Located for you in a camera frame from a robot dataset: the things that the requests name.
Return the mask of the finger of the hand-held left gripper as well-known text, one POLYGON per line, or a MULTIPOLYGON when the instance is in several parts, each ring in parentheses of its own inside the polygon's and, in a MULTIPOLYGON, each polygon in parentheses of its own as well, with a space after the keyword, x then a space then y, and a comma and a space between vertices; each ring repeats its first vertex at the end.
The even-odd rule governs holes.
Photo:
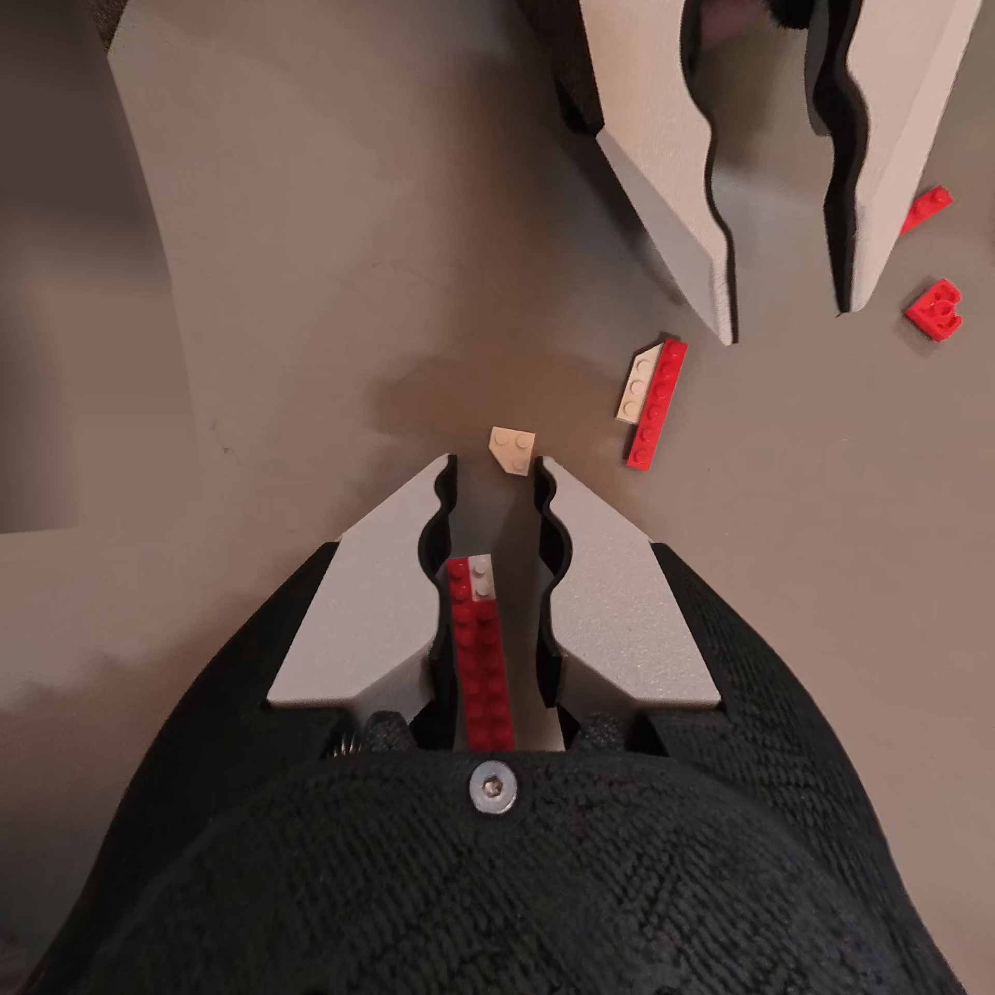
POLYGON ((805 82, 833 146, 824 200, 839 311, 882 275, 934 143, 980 1, 816 1, 805 82))
POLYGON ((699 3, 582 1, 603 118, 597 143, 684 299, 737 339, 735 264, 713 191, 715 137, 691 93, 699 3))

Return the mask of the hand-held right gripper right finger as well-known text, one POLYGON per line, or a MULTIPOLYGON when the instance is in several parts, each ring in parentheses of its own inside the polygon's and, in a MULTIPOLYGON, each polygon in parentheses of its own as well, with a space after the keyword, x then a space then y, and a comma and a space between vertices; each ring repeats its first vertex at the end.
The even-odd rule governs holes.
POLYGON ((564 746, 592 716, 628 729, 659 710, 709 713, 720 694, 651 538, 551 457, 533 473, 539 558, 536 679, 564 746))

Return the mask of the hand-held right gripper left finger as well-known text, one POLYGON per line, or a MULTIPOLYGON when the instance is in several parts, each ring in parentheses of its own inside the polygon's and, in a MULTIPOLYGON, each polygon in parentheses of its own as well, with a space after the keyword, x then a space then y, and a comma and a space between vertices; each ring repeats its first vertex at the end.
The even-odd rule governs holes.
POLYGON ((357 724, 398 713, 424 748, 453 748, 458 681, 440 572, 457 483, 457 457, 442 454, 342 534, 269 705, 340 707, 357 724))

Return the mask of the red white toy brick frame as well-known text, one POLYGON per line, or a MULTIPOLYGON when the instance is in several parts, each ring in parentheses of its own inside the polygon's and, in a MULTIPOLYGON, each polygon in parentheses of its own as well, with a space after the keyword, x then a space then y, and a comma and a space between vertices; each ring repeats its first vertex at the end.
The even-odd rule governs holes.
POLYGON ((514 722, 491 556, 453 557, 446 567, 467 746, 477 752, 513 752, 514 722))

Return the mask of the white toy brick wedge plate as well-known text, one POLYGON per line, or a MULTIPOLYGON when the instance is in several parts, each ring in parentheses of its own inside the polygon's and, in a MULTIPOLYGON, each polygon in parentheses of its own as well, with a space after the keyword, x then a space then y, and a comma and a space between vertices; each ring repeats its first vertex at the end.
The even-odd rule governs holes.
POLYGON ((528 431, 493 426, 489 451, 502 470, 512 476, 529 475, 535 434, 528 431))

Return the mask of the small red white brick assembly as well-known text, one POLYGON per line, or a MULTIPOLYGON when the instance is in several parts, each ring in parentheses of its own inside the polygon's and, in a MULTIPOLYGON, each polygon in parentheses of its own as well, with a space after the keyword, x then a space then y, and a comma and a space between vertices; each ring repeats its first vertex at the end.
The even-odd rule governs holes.
POLYGON ((688 345, 664 338, 638 352, 625 378, 615 419, 633 428, 626 465, 648 471, 684 365, 688 345))

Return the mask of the person's left hand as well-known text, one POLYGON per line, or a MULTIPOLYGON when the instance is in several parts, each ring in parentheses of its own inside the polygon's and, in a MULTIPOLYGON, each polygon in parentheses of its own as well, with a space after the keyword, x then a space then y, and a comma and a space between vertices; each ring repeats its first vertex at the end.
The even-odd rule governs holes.
POLYGON ((700 37, 703 49, 713 48, 741 35, 768 13, 765 1, 702 1, 700 37))

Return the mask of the red narrow toy brick plate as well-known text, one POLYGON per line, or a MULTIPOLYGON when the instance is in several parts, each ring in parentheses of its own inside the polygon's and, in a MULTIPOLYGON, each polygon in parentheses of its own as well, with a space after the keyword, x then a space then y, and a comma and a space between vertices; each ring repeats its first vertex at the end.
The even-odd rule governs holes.
POLYGON ((953 203, 952 194, 942 185, 934 186, 917 196, 907 211, 900 236, 904 236, 953 203))

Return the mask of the red notched toy brick wedge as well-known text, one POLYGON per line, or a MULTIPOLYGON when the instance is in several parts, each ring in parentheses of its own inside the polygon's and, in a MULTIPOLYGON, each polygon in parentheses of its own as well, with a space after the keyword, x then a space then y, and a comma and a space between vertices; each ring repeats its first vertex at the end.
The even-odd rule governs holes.
POLYGON ((956 285, 941 279, 910 304, 903 315, 933 342, 946 342, 962 325, 958 310, 961 300, 956 285))

